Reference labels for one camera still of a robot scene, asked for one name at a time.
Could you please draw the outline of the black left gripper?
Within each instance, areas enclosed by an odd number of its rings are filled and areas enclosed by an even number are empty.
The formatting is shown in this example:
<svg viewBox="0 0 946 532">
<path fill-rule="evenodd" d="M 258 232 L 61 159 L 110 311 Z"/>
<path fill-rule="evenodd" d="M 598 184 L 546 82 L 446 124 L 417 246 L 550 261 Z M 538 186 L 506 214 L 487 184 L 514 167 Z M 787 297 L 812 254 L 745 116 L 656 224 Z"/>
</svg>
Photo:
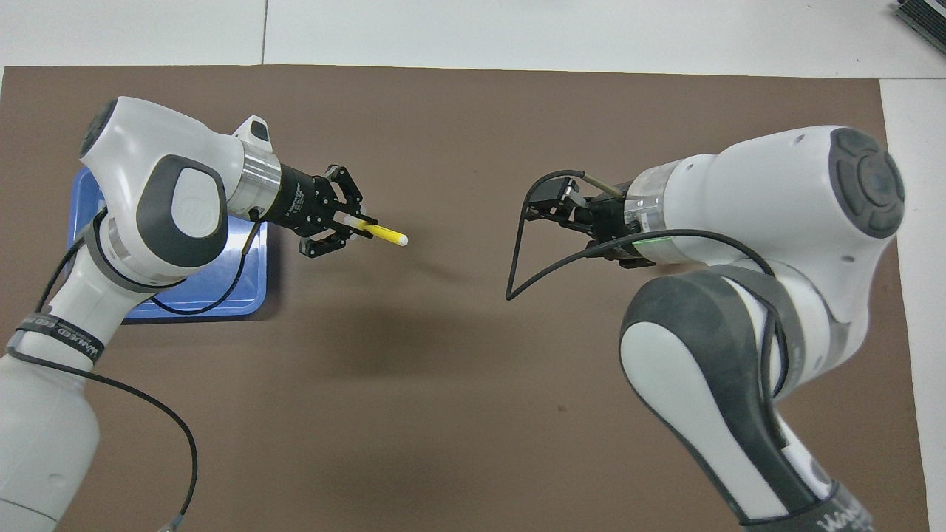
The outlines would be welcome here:
<svg viewBox="0 0 946 532">
<path fill-rule="evenodd" d="M 338 186 L 344 201 L 335 196 L 332 185 Z M 364 195 L 345 166 L 329 165 L 324 177 L 321 177 L 308 175 L 283 164 L 279 189 L 262 219 L 297 233 L 301 237 L 299 253 L 314 259 L 344 248 L 354 236 L 374 239 L 370 232 L 349 225 L 338 225 L 324 238 L 317 238 L 316 235 L 327 231 L 327 223 L 334 218 L 333 212 L 354 216 L 366 225 L 378 225 L 377 219 L 364 212 L 361 205 L 363 198 Z"/>
</svg>

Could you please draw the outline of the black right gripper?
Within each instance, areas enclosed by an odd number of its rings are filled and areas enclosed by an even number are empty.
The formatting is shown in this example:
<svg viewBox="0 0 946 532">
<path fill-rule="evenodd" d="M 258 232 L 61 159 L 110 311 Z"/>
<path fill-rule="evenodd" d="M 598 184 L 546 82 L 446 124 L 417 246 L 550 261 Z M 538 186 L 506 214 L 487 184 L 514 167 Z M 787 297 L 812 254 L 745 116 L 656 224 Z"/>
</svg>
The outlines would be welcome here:
<svg viewBox="0 0 946 532">
<path fill-rule="evenodd" d="M 588 247 L 612 242 L 641 233 L 641 223 L 625 221 L 625 199 L 615 197 L 587 197 L 582 206 L 582 195 L 574 178 L 550 178 L 535 184 L 529 193 L 529 208 L 525 222 L 544 219 L 561 227 L 589 226 L 592 243 Z M 622 268 L 646 268 L 655 262 L 646 259 L 632 245 L 613 247 L 598 253 L 598 257 L 618 262 Z"/>
</svg>

